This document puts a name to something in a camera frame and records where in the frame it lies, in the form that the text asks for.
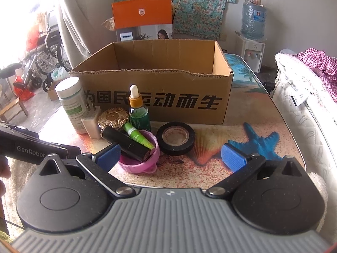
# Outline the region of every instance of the green glass bottle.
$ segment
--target green glass bottle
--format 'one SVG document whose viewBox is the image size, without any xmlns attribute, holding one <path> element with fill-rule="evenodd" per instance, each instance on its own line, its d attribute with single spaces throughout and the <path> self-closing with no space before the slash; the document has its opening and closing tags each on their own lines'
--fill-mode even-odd
<svg viewBox="0 0 337 253">
<path fill-rule="evenodd" d="M 131 95 L 129 97 L 130 100 L 130 109 L 129 109 L 129 119 L 131 124 L 136 129 L 144 129 L 147 131 L 151 131 L 151 124 L 149 118 L 149 110 L 143 104 L 143 98 L 138 92 L 138 88 L 136 85 L 132 85 L 130 87 Z"/>
</svg>

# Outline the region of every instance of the orange bag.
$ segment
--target orange bag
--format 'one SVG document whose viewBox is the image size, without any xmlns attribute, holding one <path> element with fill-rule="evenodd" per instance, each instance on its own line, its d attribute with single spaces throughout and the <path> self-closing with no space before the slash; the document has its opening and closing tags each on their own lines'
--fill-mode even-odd
<svg viewBox="0 0 337 253">
<path fill-rule="evenodd" d="M 39 25 L 32 26 L 27 35 L 26 50 L 30 51 L 37 47 L 37 41 L 39 39 Z"/>
<path fill-rule="evenodd" d="M 16 76 L 14 82 L 23 82 L 20 76 Z M 35 93 L 29 91 L 28 89 L 19 89 L 16 86 L 13 86 L 14 93 L 20 98 L 20 101 L 27 101 L 35 95 Z"/>
</svg>

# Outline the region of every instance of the charger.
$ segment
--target charger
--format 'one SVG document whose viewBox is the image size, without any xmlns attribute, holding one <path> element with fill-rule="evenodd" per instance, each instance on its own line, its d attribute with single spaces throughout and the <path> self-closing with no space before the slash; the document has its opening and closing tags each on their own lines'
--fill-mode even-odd
<svg viewBox="0 0 337 253">
<path fill-rule="evenodd" d="M 82 115 L 82 123 L 91 139 L 100 139 L 101 129 L 98 126 L 97 119 L 101 113 L 101 108 L 95 106 L 94 103 L 92 106 L 93 107 L 91 108 L 90 104 L 87 103 L 88 110 Z"/>
</svg>

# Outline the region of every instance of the green liquid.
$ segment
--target green liquid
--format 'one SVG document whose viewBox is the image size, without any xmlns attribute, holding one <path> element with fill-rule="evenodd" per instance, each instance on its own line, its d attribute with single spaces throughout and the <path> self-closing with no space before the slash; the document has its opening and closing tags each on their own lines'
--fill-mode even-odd
<svg viewBox="0 0 337 253">
<path fill-rule="evenodd" d="M 146 106 L 130 108 L 130 122 L 136 129 L 151 131 L 149 110 Z"/>
</svg>

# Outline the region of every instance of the starfish print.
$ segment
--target starfish print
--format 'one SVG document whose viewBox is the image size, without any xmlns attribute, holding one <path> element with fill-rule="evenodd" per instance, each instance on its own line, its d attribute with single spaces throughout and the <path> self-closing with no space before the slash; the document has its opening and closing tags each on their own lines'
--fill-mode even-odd
<svg viewBox="0 0 337 253">
<path fill-rule="evenodd" d="M 249 123 L 243 123 L 243 127 L 248 137 L 248 142 L 239 143 L 232 140 L 228 142 L 240 149 L 242 152 L 250 155 L 252 153 L 259 153 L 267 160 L 282 160 L 282 158 L 274 152 L 274 149 L 280 139 L 277 132 L 272 132 L 268 137 L 259 137 Z"/>
</svg>

